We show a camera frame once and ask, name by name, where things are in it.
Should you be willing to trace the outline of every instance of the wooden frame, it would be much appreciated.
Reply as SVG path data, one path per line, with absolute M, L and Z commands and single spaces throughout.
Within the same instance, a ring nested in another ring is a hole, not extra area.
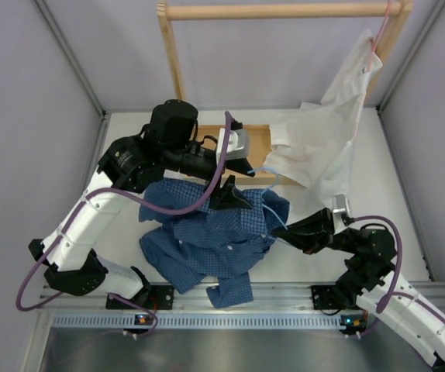
M 157 16 L 159 18 L 160 31 L 164 39 L 167 60 L 171 70 L 174 91 L 178 99 L 186 101 L 185 86 L 181 76 L 181 68 L 176 51 L 176 42 L 171 21 L 193 21 L 210 19 L 302 19 L 302 18 L 347 18 L 347 17 L 385 17 L 387 2 L 351 2 L 351 3 L 324 3 L 324 4 L 265 4 L 265 5 L 200 5 L 200 6 L 169 6 L 165 0 L 157 3 Z M 381 35 L 376 48 L 376 54 L 385 64 L 393 51 L 398 37 L 412 11 L 413 0 L 393 0 L 389 9 L 389 20 L 385 31 Z M 378 82 L 379 73 L 372 79 L 367 89 L 367 96 L 373 91 Z M 255 133 L 249 130 L 250 139 L 256 136 L 255 143 L 267 143 L 270 141 L 267 134 L 261 129 Z M 268 149 L 259 150 L 256 155 L 257 162 L 262 164 L 267 156 Z M 249 184 L 270 184 L 274 182 L 274 175 L 259 173 L 254 179 L 241 177 Z M 282 183 L 291 183 L 283 177 Z

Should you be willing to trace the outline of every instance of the purple cable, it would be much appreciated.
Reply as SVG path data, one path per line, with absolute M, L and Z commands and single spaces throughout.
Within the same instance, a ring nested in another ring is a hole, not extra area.
M 390 227 L 393 230 L 393 233 L 395 234 L 395 241 L 396 241 L 396 250 L 397 250 L 397 258 L 396 258 L 396 264 L 395 264 L 395 271 L 393 273 L 392 282 L 390 283 L 390 286 L 388 288 L 388 291 L 386 294 L 379 300 L 378 306 L 376 307 L 376 312 L 378 314 L 381 314 L 385 309 L 386 306 L 388 306 L 388 303 L 390 301 L 390 298 L 393 295 L 393 292 L 395 291 L 396 282 L 398 281 L 398 278 L 400 277 L 400 271 L 402 270 L 402 238 L 400 236 L 400 232 L 396 228 L 395 224 L 386 217 L 383 217 L 382 215 L 365 215 L 362 217 L 356 217 L 354 219 L 355 222 L 359 221 L 367 221 L 370 219 L 378 219 L 380 221 L 386 222 L 390 225 Z
M 393 295 L 405 297 L 410 300 L 414 299 L 414 296 L 407 294 L 407 293 L 403 293 L 403 292 L 393 292 Z M 422 307 L 424 307 L 425 310 L 430 312 L 431 315 L 434 315 L 435 318 L 437 318 L 439 321 L 441 321 L 445 325 L 445 318 L 442 315 L 438 314 L 438 312 L 436 310 L 434 310 L 431 306 L 429 306 L 427 303 L 425 303 L 424 301 L 421 301 L 419 299 L 416 299 L 416 303 L 421 305 Z
M 217 182 L 219 181 L 219 177 L 223 174 L 223 171 L 224 171 L 224 166 L 226 163 L 226 155 L 227 155 L 227 150 L 228 150 L 228 143 L 229 143 L 229 133 L 231 131 L 231 122 L 233 121 L 233 117 L 231 116 L 231 114 L 228 111 L 224 112 L 224 115 L 226 117 L 226 125 L 225 125 L 224 137 L 222 139 L 222 144 L 223 144 L 222 148 L 223 149 L 221 152 L 221 157 L 219 159 L 219 163 L 217 164 L 217 167 L 216 167 L 216 172 L 214 173 L 214 177 L 210 181 L 209 186 L 207 187 L 207 189 L 205 190 L 203 195 L 194 204 L 189 205 L 188 207 L 183 208 L 183 209 L 161 208 L 157 205 L 153 205 L 153 204 L 149 203 L 148 201 L 143 200 L 142 198 L 138 198 L 135 195 L 131 195 L 127 191 L 117 190 L 115 188 L 99 188 L 97 190 L 92 191 L 88 195 L 86 195 L 85 198 L 87 200 L 90 200 L 91 198 L 93 198 L 99 194 L 102 194 L 105 192 L 110 192 L 113 194 L 121 195 L 121 196 L 128 198 L 130 200 L 133 200 L 134 202 L 140 203 L 141 205 L 144 205 L 156 212 L 164 213 L 165 215 L 185 215 L 189 212 L 193 212 L 209 198 L 212 191 L 216 188 Z M 84 205 L 85 205 L 84 201 L 82 201 L 82 202 L 78 203 L 78 205 L 76 205 L 76 208 L 73 210 L 73 212 L 69 216 L 69 219 L 67 219 L 66 223 L 64 224 L 64 226 L 61 230 L 61 232 L 63 234 L 65 234 L 66 231 L 69 230 L 71 224 L 76 219 L 76 217 L 78 216 L 78 213 L 81 211 L 81 209 L 83 208 Z M 24 280 L 22 281 L 21 287 L 19 287 L 18 294 L 16 295 L 16 308 L 19 311 L 29 312 L 36 308 L 41 308 L 43 305 L 48 304 L 55 298 L 62 295 L 62 292 L 57 292 L 56 294 L 53 294 L 48 299 L 46 299 L 42 302 L 39 302 L 38 304 L 28 306 L 28 307 L 22 305 L 22 295 L 24 294 L 24 291 L 26 290 L 26 287 L 28 286 L 29 281 L 31 280 L 33 275 L 38 270 L 38 267 L 40 267 L 40 265 L 47 259 L 47 257 L 52 253 L 53 249 L 57 246 L 57 244 L 61 240 L 62 240 L 62 235 L 57 236 L 57 238 L 49 245 L 48 250 L 38 259 L 37 262 L 35 262 L 35 264 L 29 270 L 29 273 L 25 276 Z
M 150 315 L 150 316 L 152 316 L 154 318 L 155 323 L 146 332 L 137 334 L 136 335 L 137 337 L 144 337 L 144 336 L 150 335 L 156 329 L 157 325 L 159 324 L 159 318 L 157 317 L 157 315 L 155 315 L 155 313 L 151 312 L 147 308 L 144 308 L 144 307 L 139 306 L 137 304 L 133 304 L 131 301 L 126 300 L 125 298 L 119 296 L 118 294 L 110 293 L 109 297 L 110 298 L 114 298 L 115 300 L 120 301 L 123 304 L 131 306 L 132 308 L 137 308 L 138 310 L 146 312 L 148 315 Z M 91 345 L 92 343 L 94 343 L 97 339 L 101 339 L 103 336 L 111 335 L 111 334 L 114 334 L 114 333 L 122 333 L 122 331 L 120 331 L 118 329 L 110 329 L 109 331 L 105 331 L 105 332 L 99 333 L 97 336 L 91 337 L 83 345 L 79 346 L 73 353 L 71 353 L 70 355 L 66 356 L 62 360 L 59 360 L 59 359 L 56 358 L 56 356 L 55 356 L 55 349 L 54 349 L 54 345 L 53 345 L 52 346 L 52 357 L 53 357 L 54 361 L 57 364 L 60 364 L 60 365 L 65 364 L 69 360 L 74 358 L 76 356 L 76 354 L 80 353 L 84 348 L 86 348 L 89 345 Z

